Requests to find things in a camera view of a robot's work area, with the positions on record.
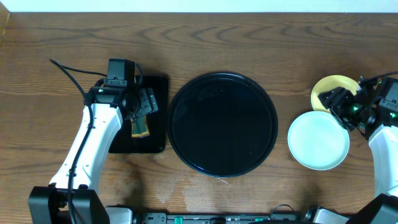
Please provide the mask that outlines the green and yellow sponge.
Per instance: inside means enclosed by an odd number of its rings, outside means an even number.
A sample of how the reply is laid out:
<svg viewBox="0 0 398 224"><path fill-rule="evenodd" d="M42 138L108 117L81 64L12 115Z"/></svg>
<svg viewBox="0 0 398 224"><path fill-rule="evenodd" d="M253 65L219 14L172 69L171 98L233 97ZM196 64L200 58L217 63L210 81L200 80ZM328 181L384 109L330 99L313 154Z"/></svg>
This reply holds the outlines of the green and yellow sponge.
<svg viewBox="0 0 398 224"><path fill-rule="evenodd" d="M136 119L131 119L131 137L144 138L150 135L147 124L147 116L141 116Z"/></svg>

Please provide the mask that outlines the yellow plate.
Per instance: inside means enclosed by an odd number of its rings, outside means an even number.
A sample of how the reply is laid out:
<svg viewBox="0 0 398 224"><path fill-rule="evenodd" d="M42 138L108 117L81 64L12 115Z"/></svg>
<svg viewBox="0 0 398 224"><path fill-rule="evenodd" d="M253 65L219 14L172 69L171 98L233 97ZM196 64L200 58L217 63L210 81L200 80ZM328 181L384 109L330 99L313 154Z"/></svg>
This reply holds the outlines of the yellow plate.
<svg viewBox="0 0 398 224"><path fill-rule="evenodd" d="M331 91L337 87L343 87L349 90L353 95L359 90L358 82L342 75L330 75L318 81L311 92L311 105L314 111L324 111L330 113L320 102L318 95L320 93Z"/></svg>

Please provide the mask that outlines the light blue plate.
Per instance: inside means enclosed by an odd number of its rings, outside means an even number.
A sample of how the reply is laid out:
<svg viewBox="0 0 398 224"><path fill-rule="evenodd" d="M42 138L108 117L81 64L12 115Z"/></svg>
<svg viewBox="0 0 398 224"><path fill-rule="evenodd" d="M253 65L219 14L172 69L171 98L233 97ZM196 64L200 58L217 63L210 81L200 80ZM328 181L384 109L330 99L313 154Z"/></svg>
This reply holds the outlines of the light blue plate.
<svg viewBox="0 0 398 224"><path fill-rule="evenodd" d="M287 143L293 158L313 170L340 165L349 152L349 133L323 111L310 111L290 125Z"/></svg>

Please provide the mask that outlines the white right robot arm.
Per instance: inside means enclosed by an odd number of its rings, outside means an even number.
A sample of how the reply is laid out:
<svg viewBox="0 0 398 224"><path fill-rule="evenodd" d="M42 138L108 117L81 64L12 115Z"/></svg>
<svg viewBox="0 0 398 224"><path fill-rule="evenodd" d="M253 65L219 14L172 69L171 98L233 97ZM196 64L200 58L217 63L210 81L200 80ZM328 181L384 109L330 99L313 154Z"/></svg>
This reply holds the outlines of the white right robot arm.
<svg viewBox="0 0 398 224"><path fill-rule="evenodd" d="M339 165L349 149L348 133L364 128L374 160L377 194L397 193L397 115L358 104L344 88L320 93L328 111L313 110L291 124L292 156L313 170ZM167 117L169 141L178 157L212 177L236 177L261 165L275 146L278 119L264 90L195 90L186 86L172 101Z"/></svg>

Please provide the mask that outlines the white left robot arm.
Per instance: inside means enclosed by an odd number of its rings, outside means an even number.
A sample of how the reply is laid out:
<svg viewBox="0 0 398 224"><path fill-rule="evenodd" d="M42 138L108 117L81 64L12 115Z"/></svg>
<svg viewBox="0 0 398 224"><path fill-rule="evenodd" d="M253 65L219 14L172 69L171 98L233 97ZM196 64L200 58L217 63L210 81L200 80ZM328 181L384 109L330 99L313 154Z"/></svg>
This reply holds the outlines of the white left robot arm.
<svg viewBox="0 0 398 224"><path fill-rule="evenodd" d="M104 207L98 186L109 148L124 120L156 109L151 88L125 81L90 88L78 134L63 165L46 187L29 195L33 223L133 223L134 212L122 205Z"/></svg>

